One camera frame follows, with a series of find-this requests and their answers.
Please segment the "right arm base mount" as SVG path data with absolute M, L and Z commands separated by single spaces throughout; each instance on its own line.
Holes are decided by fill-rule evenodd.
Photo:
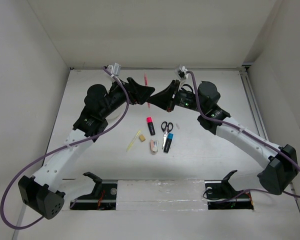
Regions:
M 208 210 L 254 210 L 250 192 L 234 198 L 240 193 L 229 183 L 237 170 L 230 171 L 223 179 L 205 180 L 202 197 L 207 200 Z

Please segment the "pink clear pen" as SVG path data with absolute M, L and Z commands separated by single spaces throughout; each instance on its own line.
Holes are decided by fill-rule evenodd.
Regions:
M 146 73 L 144 73 L 144 85 L 146 87 L 148 87 L 148 77 L 147 77 Z

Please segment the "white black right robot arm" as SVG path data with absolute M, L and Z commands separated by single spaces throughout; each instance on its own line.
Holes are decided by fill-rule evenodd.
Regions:
M 273 195 L 281 195 L 299 173 L 295 166 L 298 163 L 295 148 L 289 144 L 279 146 L 268 142 L 241 126 L 218 106 L 221 95 L 213 83 L 202 81 L 196 92 L 179 85 L 178 80 L 173 80 L 147 102 L 167 112 L 173 111 L 176 106 L 202 111 L 204 115 L 197 118 L 200 125 L 252 157 L 263 169 L 257 175 L 261 186 Z

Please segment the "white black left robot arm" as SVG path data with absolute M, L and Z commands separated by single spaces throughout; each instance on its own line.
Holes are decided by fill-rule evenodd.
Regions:
M 52 154 L 31 177 L 23 176 L 18 187 L 22 201 L 43 218 L 54 218 L 71 200 L 81 196 L 97 198 L 102 192 L 103 180 L 85 172 L 74 180 L 73 186 L 63 178 L 74 167 L 80 155 L 105 132 L 107 117 L 124 103 L 143 105 L 155 91 L 154 87 L 140 85 L 131 77 L 114 81 L 109 90 L 102 84 L 89 87 L 84 108 L 73 124 L 62 150 Z

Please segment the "yellow clear pen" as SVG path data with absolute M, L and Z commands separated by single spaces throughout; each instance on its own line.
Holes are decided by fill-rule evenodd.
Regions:
M 139 137 L 139 134 L 141 133 L 141 130 L 139 129 L 138 132 L 135 134 L 135 136 L 133 137 L 133 139 L 131 140 L 131 142 L 129 143 L 126 152 L 128 152 L 131 147 L 133 146 L 133 144 L 135 143 L 136 139 Z

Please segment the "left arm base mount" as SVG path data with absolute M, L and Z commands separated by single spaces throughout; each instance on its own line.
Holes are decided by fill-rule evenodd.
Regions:
M 91 193 L 81 195 L 70 202 L 70 210 L 114 211 L 117 206 L 118 181 L 102 180 L 91 172 L 84 177 L 93 181 Z

